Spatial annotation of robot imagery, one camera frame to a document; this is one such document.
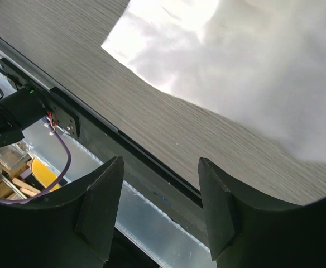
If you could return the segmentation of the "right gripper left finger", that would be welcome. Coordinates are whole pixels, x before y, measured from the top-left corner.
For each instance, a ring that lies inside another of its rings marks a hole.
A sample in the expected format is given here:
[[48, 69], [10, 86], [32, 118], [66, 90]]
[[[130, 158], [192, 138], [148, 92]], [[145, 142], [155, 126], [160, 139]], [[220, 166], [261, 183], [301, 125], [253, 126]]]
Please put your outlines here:
[[0, 267], [102, 267], [111, 250], [124, 161], [26, 204], [0, 203]]

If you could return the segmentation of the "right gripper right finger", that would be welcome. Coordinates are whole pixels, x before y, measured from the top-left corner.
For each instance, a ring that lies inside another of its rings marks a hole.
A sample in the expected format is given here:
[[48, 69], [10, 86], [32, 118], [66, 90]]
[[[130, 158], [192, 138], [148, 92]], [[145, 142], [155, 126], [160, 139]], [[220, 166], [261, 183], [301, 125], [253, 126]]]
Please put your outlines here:
[[326, 197], [307, 205], [267, 195], [207, 158], [199, 185], [218, 267], [326, 267]]

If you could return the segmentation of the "white t shirt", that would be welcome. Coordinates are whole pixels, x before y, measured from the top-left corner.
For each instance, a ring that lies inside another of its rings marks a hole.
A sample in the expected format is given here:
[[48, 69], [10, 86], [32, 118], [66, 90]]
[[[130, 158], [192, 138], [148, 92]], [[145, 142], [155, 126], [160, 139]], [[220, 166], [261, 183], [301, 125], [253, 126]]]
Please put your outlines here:
[[326, 163], [326, 1], [130, 1], [102, 49], [157, 90]]

